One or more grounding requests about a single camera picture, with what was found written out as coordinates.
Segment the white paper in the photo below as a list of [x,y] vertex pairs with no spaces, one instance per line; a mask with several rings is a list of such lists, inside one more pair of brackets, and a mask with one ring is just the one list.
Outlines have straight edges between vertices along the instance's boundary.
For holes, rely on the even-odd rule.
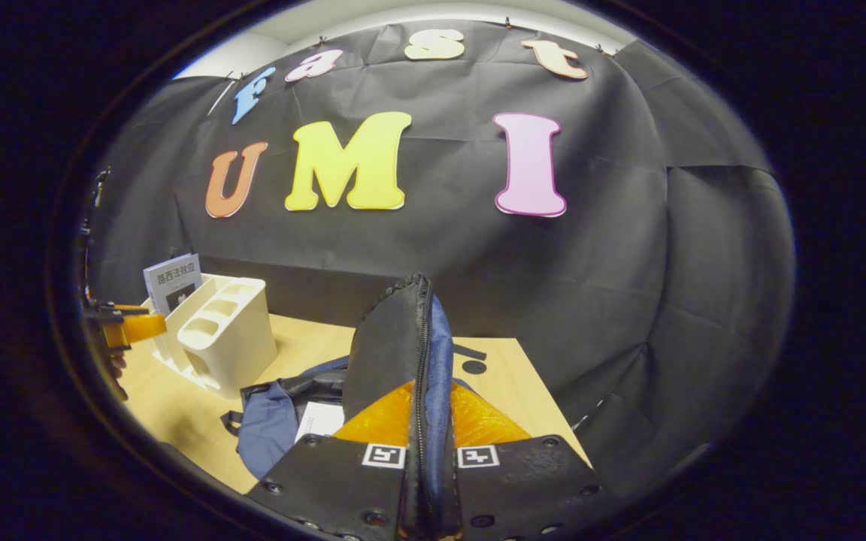
[[299,420],[299,431],[296,431],[298,442],[306,434],[332,436],[333,432],[343,427],[343,407],[337,404],[307,403],[303,418]]

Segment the foam letter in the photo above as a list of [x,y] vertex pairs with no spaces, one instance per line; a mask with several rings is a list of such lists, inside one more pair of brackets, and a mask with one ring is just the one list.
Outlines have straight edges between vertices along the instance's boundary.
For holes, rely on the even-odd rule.
[[557,75],[571,77],[573,79],[586,79],[587,72],[580,68],[574,68],[573,65],[567,63],[567,58],[576,59],[577,53],[561,49],[560,45],[554,44],[553,41],[543,40],[528,40],[520,41],[522,45],[530,47],[537,55],[537,62],[544,68],[549,69]]
[[337,59],[342,55],[343,51],[340,51],[340,49],[332,49],[312,55],[310,58],[304,59],[303,62],[299,62],[299,68],[293,69],[293,71],[286,75],[286,82],[291,83],[303,77],[318,77],[323,75],[323,73],[333,69]]
[[245,113],[249,113],[252,107],[259,103],[256,96],[261,95],[262,90],[265,89],[265,78],[272,75],[274,71],[276,71],[276,68],[269,66],[257,78],[253,79],[252,83],[248,83],[240,92],[236,92],[236,116],[233,116],[234,124],[240,121],[241,117],[245,116]]
[[456,30],[420,30],[403,52],[409,59],[449,59],[463,54],[463,34]]
[[567,201],[553,184],[553,134],[560,125],[542,116],[500,113],[494,123],[506,132],[506,188],[496,195],[505,213],[553,218],[567,212]]
[[313,122],[292,135],[299,143],[292,192],[286,209],[308,211],[319,198],[313,193],[313,176],[326,204],[336,206],[356,169],[356,183],[347,203],[354,209],[392,210],[403,206],[404,195],[396,188],[396,153],[399,135],[410,125],[406,113],[376,113],[360,124],[346,148],[340,145],[329,122]]
[[229,165],[236,159],[236,151],[231,150],[219,154],[213,160],[213,176],[209,177],[209,188],[206,188],[206,212],[213,218],[229,218],[243,207],[250,195],[252,175],[256,171],[256,161],[268,145],[254,143],[243,149],[243,168],[240,169],[240,180],[236,182],[236,191],[229,198],[223,197],[226,187],[226,174]]

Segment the black hole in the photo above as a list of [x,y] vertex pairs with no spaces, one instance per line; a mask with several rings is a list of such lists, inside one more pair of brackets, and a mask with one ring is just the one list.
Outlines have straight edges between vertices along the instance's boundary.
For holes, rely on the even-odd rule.
[[370,511],[363,515],[363,521],[370,526],[386,526],[386,515]]
[[470,526],[472,527],[491,527],[495,523],[494,517],[492,515],[478,515],[473,517],[470,520]]
[[484,373],[487,370],[487,365],[479,361],[467,361],[463,363],[463,370],[466,373]]

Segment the letter m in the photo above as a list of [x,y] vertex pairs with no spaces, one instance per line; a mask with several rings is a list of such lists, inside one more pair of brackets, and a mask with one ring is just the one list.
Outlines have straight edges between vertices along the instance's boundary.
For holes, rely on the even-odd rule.
[[326,204],[336,206],[356,169],[356,183],[347,203],[354,209],[392,210],[403,206],[404,195],[396,187],[396,154],[399,136],[410,125],[406,113],[376,113],[360,124],[346,148],[336,138],[329,122],[314,122],[292,135],[299,143],[292,192],[286,209],[308,211],[316,208],[319,196],[313,193],[313,176]]

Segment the blue letter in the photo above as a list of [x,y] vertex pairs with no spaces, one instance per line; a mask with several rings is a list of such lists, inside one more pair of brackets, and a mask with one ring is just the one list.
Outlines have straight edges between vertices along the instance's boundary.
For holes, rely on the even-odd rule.
[[236,92],[236,116],[233,116],[234,124],[240,121],[241,117],[245,116],[245,113],[249,113],[254,105],[259,103],[256,95],[262,93],[262,90],[265,89],[265,78],[272,75],[274,71],[276,71],[276,68],[267,68],[267,71],[260,73],[257,78],[253,79],[252,83],[248,83],[240,92]]

